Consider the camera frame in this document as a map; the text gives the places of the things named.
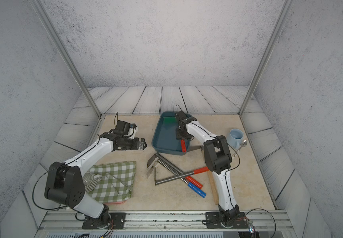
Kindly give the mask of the green hoe red grip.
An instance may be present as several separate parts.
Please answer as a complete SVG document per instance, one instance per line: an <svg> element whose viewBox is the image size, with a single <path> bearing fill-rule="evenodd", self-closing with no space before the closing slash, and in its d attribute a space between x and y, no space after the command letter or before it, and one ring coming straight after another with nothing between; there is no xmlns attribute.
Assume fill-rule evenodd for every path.
<svg viewBox="0 0 343 238"><path fill-rule="evenodd" d="M165 124L172 124L172 123L176 123L176 119L174 117L164 117L163 122ZM186 153L187 149L186 149L186 144L185 144L184 139L181 139L180 143L181 143L182 152Z"/></svg>

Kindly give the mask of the wooden handle hoe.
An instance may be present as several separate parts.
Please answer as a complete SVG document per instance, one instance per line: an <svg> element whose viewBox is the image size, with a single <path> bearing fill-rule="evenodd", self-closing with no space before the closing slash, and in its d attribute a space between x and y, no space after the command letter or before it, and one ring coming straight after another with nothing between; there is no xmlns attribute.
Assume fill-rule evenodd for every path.
<svg viewBox="0 0 343 238"><path fill-rule="evenodd" d="M190 146L189 149L188 149L188 152L194 151L194 150L200 150L204 154L204 151L203 151L204 149L203 149L202 145ZM213 194L214 204L218 205L219 204L219 197L218 197L218 192L217 192L217 188L216 188L216 185L215 185L215 181L214 181L212 172L208 172L208 178L209 178L209 182L210 182L210 185L211 185L211 190L212 190L212 194Z"/></svg>

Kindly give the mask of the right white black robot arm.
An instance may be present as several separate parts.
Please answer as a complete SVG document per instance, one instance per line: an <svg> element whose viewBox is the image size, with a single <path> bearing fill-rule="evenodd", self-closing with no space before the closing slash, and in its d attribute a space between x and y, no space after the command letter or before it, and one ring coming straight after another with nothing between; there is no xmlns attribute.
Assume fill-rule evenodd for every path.
<svg viewBox="0 0 343 238"><path fill-rule="evenodd" d="M245 216L240 212L231 184L232 155L227 139L205 129L193 116L187 116L183 111L175 114L178 124L176 138L197 139L203 145L206 167L212 172L219 199L219 215L224 227L230 227Z"/></svg>

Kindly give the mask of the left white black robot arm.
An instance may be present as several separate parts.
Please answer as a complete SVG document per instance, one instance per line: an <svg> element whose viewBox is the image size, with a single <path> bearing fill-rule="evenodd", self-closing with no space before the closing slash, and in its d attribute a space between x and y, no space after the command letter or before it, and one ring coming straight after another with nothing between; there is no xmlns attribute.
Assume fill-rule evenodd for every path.
<svg viewBox="0 0 343 238"><path fill-rule="evenodd" d="M100 159L117 150L144 150L144 138L130 138L105 132L91 146L71 159L49 167L44 197L83 213L92 219L100 219L107 206L88 195L84 188L83 176Z"/></svg>

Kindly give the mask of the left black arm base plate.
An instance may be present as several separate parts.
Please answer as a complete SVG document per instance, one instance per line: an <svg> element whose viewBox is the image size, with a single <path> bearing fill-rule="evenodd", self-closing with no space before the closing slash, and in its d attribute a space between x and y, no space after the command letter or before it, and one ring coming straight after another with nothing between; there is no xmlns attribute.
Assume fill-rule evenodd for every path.
<svg viewBox="0 0 343 238"><path fill-rule="evenodd" d="M126 213L110 212L102 214L99 218L86 216L82 229L83 230L104 230L113 228L114 230L122 230L125 225Z"/></svg>

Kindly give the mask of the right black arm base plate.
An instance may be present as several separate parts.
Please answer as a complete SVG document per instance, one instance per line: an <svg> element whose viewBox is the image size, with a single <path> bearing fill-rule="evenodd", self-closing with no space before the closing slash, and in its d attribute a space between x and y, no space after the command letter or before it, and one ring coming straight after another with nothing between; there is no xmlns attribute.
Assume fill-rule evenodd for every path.
<svg viewBox="0 0 343 238"><path fill-rule="evenodd" d="M248 221L244 212L227 217L223 212L206 212L202 221L208 229L247 229Z"/></svg>

